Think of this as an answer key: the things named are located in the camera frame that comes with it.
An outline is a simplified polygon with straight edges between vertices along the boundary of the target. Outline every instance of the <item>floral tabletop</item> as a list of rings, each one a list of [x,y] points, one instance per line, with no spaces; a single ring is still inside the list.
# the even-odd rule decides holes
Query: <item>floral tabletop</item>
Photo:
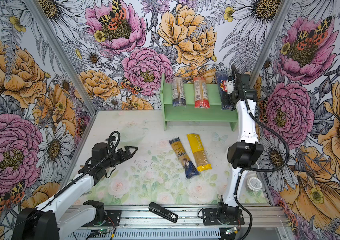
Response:
[[[228,123],[169,122],[163,130],[161,111],[100,111],[71,177],[91,156],[95,143],[104,142],[118,130],[121,141],[118,148],[137,146],[134,157],[117,166],[110,178],[103,178],[90,192],[75,202],[97,200],[105,205],[159,204],[216,204],[226,189],[231,165],[225,158],[226,148],[237,139]],[[192,159],[186,134],[200,134],[212,169],[187,179],[168,140],[179,137]],[[245,203],[266,203],[262,191],[241,192]]]

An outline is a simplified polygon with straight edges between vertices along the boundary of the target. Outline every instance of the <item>white lid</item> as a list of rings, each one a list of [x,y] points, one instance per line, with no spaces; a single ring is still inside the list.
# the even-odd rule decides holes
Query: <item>white lid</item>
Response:
[[[259,191],[262,189],[262,182],[256,177],[250,177],[247,180],[247,186],[253,191]]]

